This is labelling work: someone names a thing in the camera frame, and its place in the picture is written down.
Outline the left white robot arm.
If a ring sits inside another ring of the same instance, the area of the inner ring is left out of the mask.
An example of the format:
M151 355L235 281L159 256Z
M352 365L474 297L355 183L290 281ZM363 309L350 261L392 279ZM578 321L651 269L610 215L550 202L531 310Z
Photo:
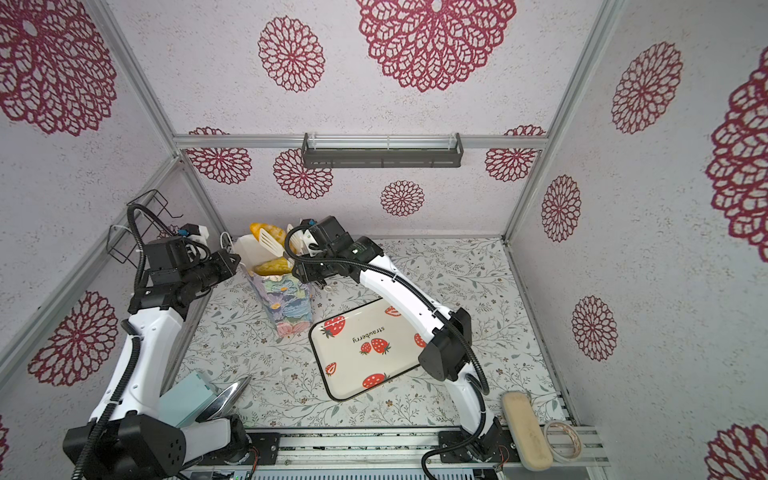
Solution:
M75 479L165 479L215 456L246 457L251 440L235 415L177 427L160 418L165 369L190 305L231 278L240 257L225 250L140 255L136 284L122 321L126 343L102 401L87 424L67 431L63 450Z

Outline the croissant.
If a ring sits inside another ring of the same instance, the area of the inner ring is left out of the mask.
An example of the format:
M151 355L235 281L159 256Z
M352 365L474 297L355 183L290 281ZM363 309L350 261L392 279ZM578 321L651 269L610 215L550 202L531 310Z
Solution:
M273 239L275 239L281 246L285 243L286 231L278 226L265 224L265 223L251 223L250 232L259 240L261 238L261 231L268 233Z
M276 258L253 267L253 272L259 276L280 276L290 274L294 263L284 257Z

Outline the steel tongs with cream tips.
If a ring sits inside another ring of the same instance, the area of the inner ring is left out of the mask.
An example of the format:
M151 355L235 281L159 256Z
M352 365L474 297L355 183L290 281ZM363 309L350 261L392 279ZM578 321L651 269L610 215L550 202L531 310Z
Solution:
M256 240L274 255L282 255L285 251L286 232L274 225L253 224L251 233Z

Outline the floral paper bag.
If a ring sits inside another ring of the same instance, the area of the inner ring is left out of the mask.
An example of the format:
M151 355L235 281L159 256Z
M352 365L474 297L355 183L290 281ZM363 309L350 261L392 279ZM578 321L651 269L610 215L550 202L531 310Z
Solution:
M253 272L254 266L280 257L264 248L252 234L234 239L224 232L219 243L229 252L241 256L239 270L280 338L295 336L310 328L313 314L307 286L291 273L264 277Z

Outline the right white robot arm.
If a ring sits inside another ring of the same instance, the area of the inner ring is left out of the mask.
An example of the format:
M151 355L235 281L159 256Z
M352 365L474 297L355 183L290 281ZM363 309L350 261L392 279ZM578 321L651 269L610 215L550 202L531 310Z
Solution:
M337 252L329 245L316 245L304 255L290 249L285 255L294 261L294 275L301 280L315 282L333 275L348 277L393 306L426 342L418 356L419 365L433 379L445 384L466 432L464 439L439 452L467 449L478 460L492 457L501 426L485 403L490 387L472 349L472 321L466 310L452 311L432 299L367 237Z

